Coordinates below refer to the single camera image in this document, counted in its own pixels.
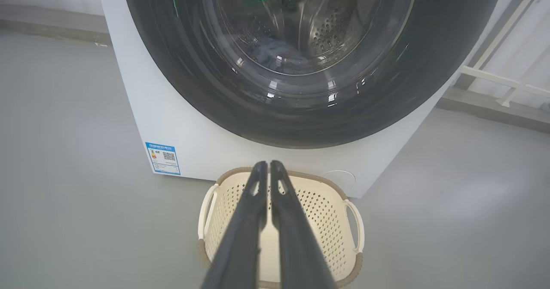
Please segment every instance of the blue and white sticker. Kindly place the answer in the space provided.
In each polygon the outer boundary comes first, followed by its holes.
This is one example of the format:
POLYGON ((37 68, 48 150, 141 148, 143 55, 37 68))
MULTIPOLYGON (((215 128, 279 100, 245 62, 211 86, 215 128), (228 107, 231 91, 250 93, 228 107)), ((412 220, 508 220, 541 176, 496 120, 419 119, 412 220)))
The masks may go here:
POLYGON ((179 164, 177 163, 177 156, 175 155, 175 148, 173 146, 151 144, 148 142, 145 142, 145 145, 147 146, 147 152, 149 152, 149 158, 151 159, 155 172, 181 175, 179 173, 179 164))

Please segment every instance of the washing machine door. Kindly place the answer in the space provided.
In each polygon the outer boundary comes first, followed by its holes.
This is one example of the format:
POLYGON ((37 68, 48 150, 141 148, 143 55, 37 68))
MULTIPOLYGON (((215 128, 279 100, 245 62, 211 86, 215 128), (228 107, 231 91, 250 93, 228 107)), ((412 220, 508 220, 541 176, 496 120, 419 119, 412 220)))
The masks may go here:
POLYGON ((263 144, 322 148, 418 108, 496 0, 127 2, 159 69, 203 115, 263 144))

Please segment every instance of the laundry basket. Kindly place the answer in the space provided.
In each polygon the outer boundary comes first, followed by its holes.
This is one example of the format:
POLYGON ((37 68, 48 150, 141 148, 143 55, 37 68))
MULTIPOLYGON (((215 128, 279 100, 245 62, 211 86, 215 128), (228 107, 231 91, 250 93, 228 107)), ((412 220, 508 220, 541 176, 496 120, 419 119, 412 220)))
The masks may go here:
MULTIPOLYGON (((214 259, 251 171, 252 168, 228 171, 210 187, 202 201, 199 250, 208 264, 214 259)), ((332 277, 338 287, 344 287, 359 275, 363 265, 365 232, 361 215, 345 193, 328 179, 291 171, 288 175, 332 277), (357 244, 351 233, 348 208, 355 218, 357 244)), ((284 194, 280 185, 279 191, 284 194)), ((267 208, 271 210, 269 188, 267 208)), ((280 288, 279 232, 273 226, 270 212, 267 213, 267 224, 260 234, 259 246, 260 287, 280 288)))

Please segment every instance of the washing machine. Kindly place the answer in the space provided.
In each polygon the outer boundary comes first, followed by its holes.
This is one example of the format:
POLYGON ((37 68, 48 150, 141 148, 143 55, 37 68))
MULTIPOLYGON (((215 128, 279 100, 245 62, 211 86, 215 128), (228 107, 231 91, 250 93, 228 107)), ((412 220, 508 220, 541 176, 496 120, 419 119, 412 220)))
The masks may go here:
POLYGON ((361 197, 509 1, 102 3, 153 173, 281 160, 361 197))

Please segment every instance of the basket rim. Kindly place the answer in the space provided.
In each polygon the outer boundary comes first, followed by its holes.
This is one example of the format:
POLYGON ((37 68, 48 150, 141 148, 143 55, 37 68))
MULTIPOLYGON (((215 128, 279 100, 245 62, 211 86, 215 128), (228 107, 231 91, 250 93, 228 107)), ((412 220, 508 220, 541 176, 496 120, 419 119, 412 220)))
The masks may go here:
MULTIPOLYGON (((222 174, 220 178, 216 181, 217 185, 221 185, 222 182, 224 182, 228 177, 238 174, 238 173, 250 173, 252 171, 252 167, 239 167, 234 168, 232 170, 227 171, 226 173, 222 174)), ((306 174, 306 173, 300 173, 295 171, 288 171, 288 175, 292 177, 299 177, 299 178, 305 178, 305 179, 311 179, 313 181, 318 181, 321 183, 325 183, 326 185, 330 186, 332 189, 334 189, 342 198, 342 201, 346 201, 348 199, 348 196, 342 191, 338 185, 336 185, 334 182, 320 176, 306 174)), ((199 256, 202 258, 202 261, 206 263, 208 267, 211 265, 211 261, 208 258, 208 255, 206 253, 206 243, 203 239, 199 240, 199 256)), ((349 273, 347 277, 344 277, 343 279, 336 281, 336 286, 338 288, 344 287, 352 283, 356 279, 356 277, 359 275, 361 268, 363 267, 363 252, 358 252, 355 256, 355 265, 353 266, 353 269, 349 273)), ((260 288, 265 289, 280 289, 281 283, 276 283, 272 281, 260 281, 260 288)))

